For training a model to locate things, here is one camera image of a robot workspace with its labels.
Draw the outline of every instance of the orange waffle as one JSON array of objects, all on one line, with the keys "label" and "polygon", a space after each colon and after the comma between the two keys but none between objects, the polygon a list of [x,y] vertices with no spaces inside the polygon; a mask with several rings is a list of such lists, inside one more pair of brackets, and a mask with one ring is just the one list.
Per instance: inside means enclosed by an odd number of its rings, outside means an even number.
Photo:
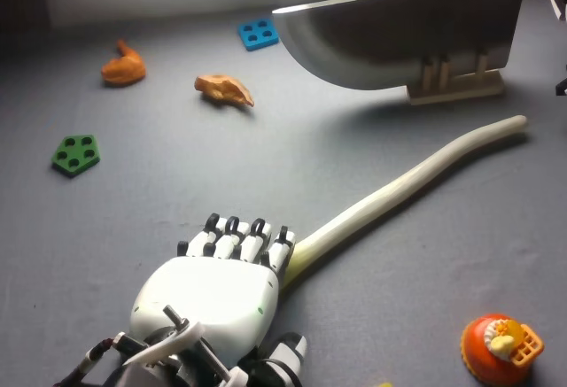
[{"label": "orange waffle", "polygon": [[524,368],[532,364],[533,360],[540,356],[545,345],[530,327],[522,324],[524,329],[524,341],[515,349],[510,360],[518,368]]}]

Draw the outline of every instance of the wooden base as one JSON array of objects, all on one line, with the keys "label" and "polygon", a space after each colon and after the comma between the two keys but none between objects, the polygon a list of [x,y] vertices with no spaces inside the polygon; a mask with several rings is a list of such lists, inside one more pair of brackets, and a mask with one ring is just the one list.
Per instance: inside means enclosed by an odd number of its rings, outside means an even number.
[{"label": "wooden base", "polygon": [[412,105],[438,104],[460,101],[472,97],[490,97],[504,93],[504,81],[498,70],[478,74],[466,74],[450,79],[443,90],[408,87],[409,103]]}]

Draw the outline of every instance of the orange cupcake toy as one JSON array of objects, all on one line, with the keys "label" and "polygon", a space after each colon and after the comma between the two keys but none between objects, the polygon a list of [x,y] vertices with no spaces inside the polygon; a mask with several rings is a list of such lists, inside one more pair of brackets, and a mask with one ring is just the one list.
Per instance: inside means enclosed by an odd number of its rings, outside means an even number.
[{"label": "orange cupcake toy", "polygon": [[461,355],[469,371],[494,387],[524,380],[544,347],[530,327],[499,313],[471,322],[461,338]]}]

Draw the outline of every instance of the robotic hand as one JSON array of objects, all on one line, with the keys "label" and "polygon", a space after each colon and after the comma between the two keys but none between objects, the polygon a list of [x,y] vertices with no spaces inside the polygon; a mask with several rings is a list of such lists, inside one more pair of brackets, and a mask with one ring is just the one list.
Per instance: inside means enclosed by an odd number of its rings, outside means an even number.
[{"label": "robotic hand", "polygon": [[58,385],[78,385],[114,347],[126,361],[104,387],[300,387],[303,336],[288,333],[260,349],[295,246],[286,227],[270,245],[271,233],[263,219],[250,225],[212,214],[140,290],[129,334],[91,349]]}]

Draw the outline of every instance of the toy chicken drumstick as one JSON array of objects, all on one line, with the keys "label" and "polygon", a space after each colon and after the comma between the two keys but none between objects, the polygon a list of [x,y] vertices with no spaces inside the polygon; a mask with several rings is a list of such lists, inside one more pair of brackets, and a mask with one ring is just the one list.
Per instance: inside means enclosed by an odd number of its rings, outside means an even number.
[{"label": "toy chicken drumstick", "polygon": [[113,58],[103,66],[103,79],[115,86],[126,86],[142,80],[145,77],[145,64],[142,57],[121,39],[117,46],[122,57]]}]

